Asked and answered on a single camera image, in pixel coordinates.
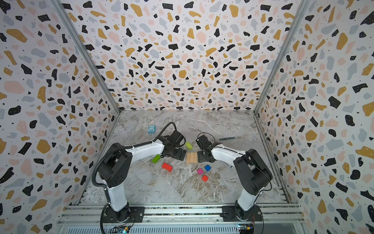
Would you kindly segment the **natural wood block marked 31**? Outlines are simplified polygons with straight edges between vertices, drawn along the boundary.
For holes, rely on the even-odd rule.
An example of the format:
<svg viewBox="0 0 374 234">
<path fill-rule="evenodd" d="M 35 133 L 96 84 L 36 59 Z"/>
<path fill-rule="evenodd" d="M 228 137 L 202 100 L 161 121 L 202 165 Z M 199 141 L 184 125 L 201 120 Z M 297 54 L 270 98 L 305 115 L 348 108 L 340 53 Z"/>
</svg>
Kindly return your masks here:
<svg viewBox="0 0 374 234">
<path fill-rule="evenodd" d="M 191 163 L 191 153 L 190 152 L 186 153 L 186 163 L 187 164 Z"/>
</svg>

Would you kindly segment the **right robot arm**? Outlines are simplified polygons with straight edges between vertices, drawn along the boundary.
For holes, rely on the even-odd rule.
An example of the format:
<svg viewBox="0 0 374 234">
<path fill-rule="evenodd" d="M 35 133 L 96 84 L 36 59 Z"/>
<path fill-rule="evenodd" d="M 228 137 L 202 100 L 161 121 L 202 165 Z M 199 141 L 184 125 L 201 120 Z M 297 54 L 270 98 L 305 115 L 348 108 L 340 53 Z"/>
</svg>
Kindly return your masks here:
<svg viewBox="0 0 374 234">
<path fill-rule="evenodd" d="M 235 202 L 235 215 L 240 220 L 251 218 L 257 198 L 266 190 L 266 186 L 271 184 L 273 178 L 259 153 L 254 149 L 238 151 L 219 144 L 198 151 L 197 157 L 199 163 L 219 160 L 235 167 L 243 187 Z"/>
</svg>

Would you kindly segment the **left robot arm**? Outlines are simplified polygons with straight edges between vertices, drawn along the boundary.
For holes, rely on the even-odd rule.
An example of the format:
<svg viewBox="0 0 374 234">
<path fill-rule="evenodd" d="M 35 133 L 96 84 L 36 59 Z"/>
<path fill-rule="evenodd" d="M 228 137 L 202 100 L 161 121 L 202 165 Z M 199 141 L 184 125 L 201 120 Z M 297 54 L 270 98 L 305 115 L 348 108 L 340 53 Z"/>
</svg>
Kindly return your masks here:
<svg viewBox="0 0 374 234">
<path fill-rule="evenodd" d="M 117 222 L 126 221 L 131 217 L 124 182 L 133 163 L 156 155 L 183 161 L 186 154 L 186 150 L 166 138 L 133 146 L 114 143 L 99 160 L 91 177 L 94 186 L 104 189 L 109 206 L 104 212 L 112 215 Z"/>
</svg>

